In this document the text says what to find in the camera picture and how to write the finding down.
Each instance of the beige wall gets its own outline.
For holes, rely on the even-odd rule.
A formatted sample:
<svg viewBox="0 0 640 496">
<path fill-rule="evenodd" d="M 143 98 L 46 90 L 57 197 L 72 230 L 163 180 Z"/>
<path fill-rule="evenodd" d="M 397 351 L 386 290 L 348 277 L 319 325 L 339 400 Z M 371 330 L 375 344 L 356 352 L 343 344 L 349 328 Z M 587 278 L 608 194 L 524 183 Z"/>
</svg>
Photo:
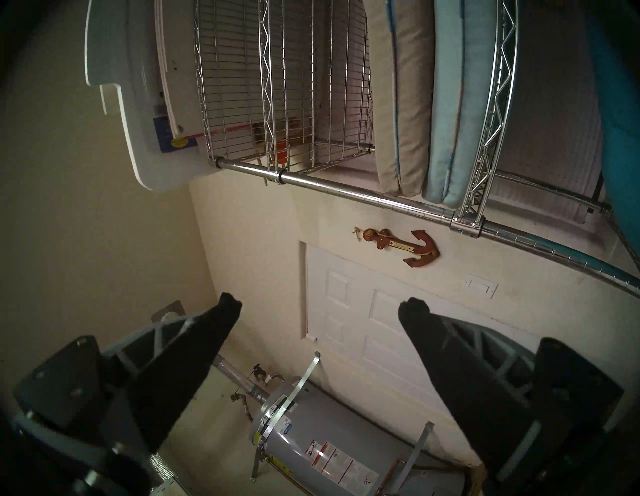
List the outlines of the beige wall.
<svg viewBox="0 0 640 496">
<path fill-rule="evenodd" d="M 188 188 L 138 184 L 120 117 L 84 81 L 87 4 L 37 29 L 0 95 L 5 399 L 80 334 L 105 345 L 173 300 L 216 301 Z"/>
<path fill-rule="evenodd" d="M 460 433 L 450 420 L 380 385 L 331 349 L 302 339 L 300 241 L 511 326 L 557 337 L 616 379 L 624 378 L 625 387 L 636 387 L 640 301 L 603 282 L 487 239 L 461 236 L 445 226 L 294 186 L 265 186 L 262 179 L 242 173 L 223 171 L 194 181 L 191 195 L 214 285 L 244 303 L 222 353 L 231 360 L 252 355 L 263 366 L 301 375 L 317 346 L 322 360 L 313 378 L 409 440 L 419 437 L 429 419 L 436 424 L 434 439 L 445 451 L 476 461 L 458 442 Z M 507 217 L 492 213 L 495 221 L 517 221 Z M 442 256 L 426 268 L 410 269 L 402 261 L 403 252 L 359 243 L 352 234 L 354 226 L 386 227 L 404 238 L 424 228 Z M 495 296 L 488 300 L 464 291 L 461 284 L 468 273 L 497 282 Z"/>
</svg>

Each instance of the metal strap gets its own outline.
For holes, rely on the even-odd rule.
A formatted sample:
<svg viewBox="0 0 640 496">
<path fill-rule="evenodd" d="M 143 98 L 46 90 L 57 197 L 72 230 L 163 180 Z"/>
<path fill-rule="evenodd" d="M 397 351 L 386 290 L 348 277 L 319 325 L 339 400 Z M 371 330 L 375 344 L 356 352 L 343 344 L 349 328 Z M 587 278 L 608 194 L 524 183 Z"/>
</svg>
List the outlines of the metal strap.
<svg viewBox="0 0 640 496">
<path fill-rule="evenodd" d="M 420 435 L 420 439 L 418 439 L 418 442 L 415 445 L 415 448 L 413 448 L 413 451 L 409 455 L 409 459 L 406 461 L 406 465 L 404 466 L 403 471 L 400 473 L 400 477 L 398 477 L 394 481 L 394 485 L 391 486 L 391 489 L 389 490 L 388 494 L 398 493 L 398 491 L 400 490 L 400 487 L 402 487 L 404 480 L 409 475 L 409 472 L 411 472 L 411 469 L 415 464 L 415 460 L 417 460 L 418 455 L 420 454 L 422 448 L 424 447 L 424 443 L 427 440 L 427 437 L 429 437 L 429 434 L 431 434 L 432 430 L 433 430 L 433 422 L 427 422 L 424 426 L 424 430 L 422 431 L 422 434 Z"/>
<path fill-rule="evenodd" d="M 320 352 L 316 351 L 316 356 L 314 357 L 313 361 L 309 365 L 309 368 L 305 372 L 305 375 L 303 375 L 302 379 L 300 379 L 298 381 L 298 385 L 296 386 L 296 388 L 291 392 L 291 394 L 285 400 L 285 402 L 282 403 L 282 405 L 280 405 L 280 408 L 278 409 L 278 411 L 271 418 L 271 421 L 269 422 L 269 425 L 267 426 L 266 430 L 262 433 L 262 437 L 260 438 L 259 445 L 264 444 L 264 442 L 269 437 L 269 434 L 271 434 L 271 431 L 273 430 L 273 428 L 276 426 L 276 424 L 278 422 L 280 422 L 280 417 L 282 417 L 282 415 L 284 415 L 284 412 L 287 411 L 287 408 L 289 407 L 289 405 L 293 402 L 293 400 L 298 395 L 300 390 L 305 386 L 305 382 L 307 382 L 307 379 L 309 379 L 309 376 L 311 375 L 311 372 L 314 371 L 314 369 L 316 368 L 316 365 L 317 365 L 317 363 L 319 361 L 320 361 Z"/>
</svg>

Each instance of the metal shelf rod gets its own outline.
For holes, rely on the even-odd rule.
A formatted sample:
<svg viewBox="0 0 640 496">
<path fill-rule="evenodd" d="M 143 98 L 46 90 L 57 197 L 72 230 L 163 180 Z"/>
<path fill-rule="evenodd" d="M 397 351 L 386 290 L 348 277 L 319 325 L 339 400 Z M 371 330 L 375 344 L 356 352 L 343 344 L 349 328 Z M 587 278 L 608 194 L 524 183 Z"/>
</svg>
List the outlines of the metal shelf rod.
<svg viewBox="0 0 640 496">
<path fill-rule="evenodd" d="M 514 174 L 514 173 L 506 172 L 503 170 L 497 170 L 495 172 L 495 176 L 499 177 L 500 179 L 506 179 L 507 181 L 516 182 L 518 184 L 523 184 L 525 186 L 530 186 L 532 188 L 540 189 L 542 191 L 547 191 L 549 193 L 553 193 L 554 195 L 558 195 L 563 198 L 567 198 L 569 200 L 582 203 L 598 212 L 609 212 L 611 210 L 611 205 L 609 204 L 597 202 L 595 200 L 592 200 L 588 196 L 581 195 L 580 193 L 574 193 L 569 189 L 559 188 L 558 186 L 554 186 L 553 184 L 549 184 L 543 181 L 538 181 L 537 179 L 532 179 L 530 177 L 526 177 L 520 174 Z"/>
<path fill-rule="evenodd" d="M 280 184 L 293 184 L 302 188 L 313 189 L 340 198 L 354 200 L 367 205 L 373 205 L 394 212 L 428 220 L 437 224 L 451 227 L 454 212 L 434 205 L 414 202 L 398 196 L 377 193 L 364 188 L 341 184 L 339 182 L 321 179 L 309 175 L 288 172 L 286 169 L 268 170 L 266 167 L 227 160 L 224 157 L 216 159 L 216 166 L 223 169 L 235 170 L 247 174 L 263 177 Z M 586 253 L 579 252 L 568 246 L 555 243 L 549 239 L 538 237 L 528 232 L 485 220 L 480 236 L 499 243 L 508 244 L 525 252 L 552 260 L 562 265 L 577 269 L 596 279 L 607 282 L 623 291 L 640 298 L 640 279 L 624 272 L 613 265 L 598 260 Z"/>
</svg>

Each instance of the door panel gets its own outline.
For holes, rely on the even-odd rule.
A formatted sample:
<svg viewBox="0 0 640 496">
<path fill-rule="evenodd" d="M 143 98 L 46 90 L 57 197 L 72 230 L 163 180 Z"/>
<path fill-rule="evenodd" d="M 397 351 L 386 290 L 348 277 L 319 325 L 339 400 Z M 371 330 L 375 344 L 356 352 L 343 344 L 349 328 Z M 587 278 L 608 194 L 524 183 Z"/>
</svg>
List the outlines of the door panel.
<svg viewBox="0 0 640 496">
<path fill-rule="evenodd" d="M 533 352 L 538 348 L 537 336 L 307 246 L 307 332 L 387 386 L 450 416 L 398 320 L 398 306 L 412 296 L 435 314 L 492 328 Z"/>
</svg>

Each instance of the switch plate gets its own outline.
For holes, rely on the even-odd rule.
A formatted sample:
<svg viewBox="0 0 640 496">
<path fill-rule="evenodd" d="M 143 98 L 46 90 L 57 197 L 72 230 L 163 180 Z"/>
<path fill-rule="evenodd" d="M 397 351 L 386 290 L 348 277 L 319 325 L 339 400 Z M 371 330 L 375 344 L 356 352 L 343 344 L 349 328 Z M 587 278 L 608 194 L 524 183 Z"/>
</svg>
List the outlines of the switch plate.
<svg viewBox="0 0 640 496">
<path fill-rule="evenodd" d="M 462 286 L 476 294 L 492 298 L 495 294 L 496 288 L 498 288 L 498 283 L 482 279 L 481 277 L 474 276 L 473 274 L 467 274 L 467 278 L 462 283 Z"/>
</svg>

